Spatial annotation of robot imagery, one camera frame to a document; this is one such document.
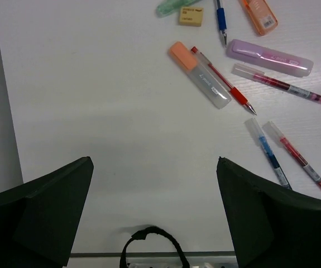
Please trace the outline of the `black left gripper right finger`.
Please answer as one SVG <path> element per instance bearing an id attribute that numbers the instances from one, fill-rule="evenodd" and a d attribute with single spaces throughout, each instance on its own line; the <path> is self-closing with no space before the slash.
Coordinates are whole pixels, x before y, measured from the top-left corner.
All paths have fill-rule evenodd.
<path id="1" fill-rule="evenodd" d="M 239 267 L 321 267 L 320 199 L 222 157 L 217 179 Z"/>

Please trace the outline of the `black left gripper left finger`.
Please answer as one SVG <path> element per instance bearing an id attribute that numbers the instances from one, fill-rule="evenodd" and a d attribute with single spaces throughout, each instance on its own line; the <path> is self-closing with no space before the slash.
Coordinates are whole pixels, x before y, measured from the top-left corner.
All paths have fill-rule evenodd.
<path id="1" fill-rule="evenodd" d="M 65 267 L 94 165 L 81 157 L 0 193 L 0 267 Z"/>

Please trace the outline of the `dark red capped pen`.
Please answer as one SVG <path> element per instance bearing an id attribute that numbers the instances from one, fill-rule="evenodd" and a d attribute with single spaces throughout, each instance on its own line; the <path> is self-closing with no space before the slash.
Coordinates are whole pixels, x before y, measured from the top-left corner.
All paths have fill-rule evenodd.
<path id="1" fill-rule="evenodd" d="M 321 95 L 311 92 L 309 90 L 294 86 L 292 84 L 285 83 L 283 81 L 277 80 L 275 78 L 271 78 L 263 71 L 259 71 L 254 68 L 250 68 L 243 64 L 234 64 L 232 73 L 234 75 L 238 75 L 240 77 L 246 78 L 248 80 L 252 80 L 254 82 L 258 82 L 261 84 L 266 84 L 270 87 L 282 90 L 284 92 L 293 94 L 297 97 L 307 99 L 309 101 L 321 104 Z"/>

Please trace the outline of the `red gel pen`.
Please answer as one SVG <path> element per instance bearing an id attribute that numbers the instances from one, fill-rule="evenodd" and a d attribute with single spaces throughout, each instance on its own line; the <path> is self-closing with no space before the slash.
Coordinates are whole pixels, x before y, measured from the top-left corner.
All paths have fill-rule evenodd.
<path id="1" fill-rule="evenodd" d="M 257 115 L 252 104 L 248 99 L 233 85 L 231 82 L 208 60 L 208 58 L 196 47 L 193 46 L 190 50 L 200 62 L 210 70 L 212 75 L 224 86 L 224 88 L 232 95 L 232 97 L 249 112 Z"/>

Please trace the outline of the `blue capped pen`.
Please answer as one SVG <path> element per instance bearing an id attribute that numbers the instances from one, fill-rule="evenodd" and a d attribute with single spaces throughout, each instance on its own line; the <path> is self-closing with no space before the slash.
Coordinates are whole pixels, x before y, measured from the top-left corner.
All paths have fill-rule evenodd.
<path id="1" fill-rule="evenodd" d="M 255 118 L 248 119 L 245 121 L 245 126 L 255 143 L 263 150 L 281 186 L 292 190 L 292 187 L 257 120 Z"/>

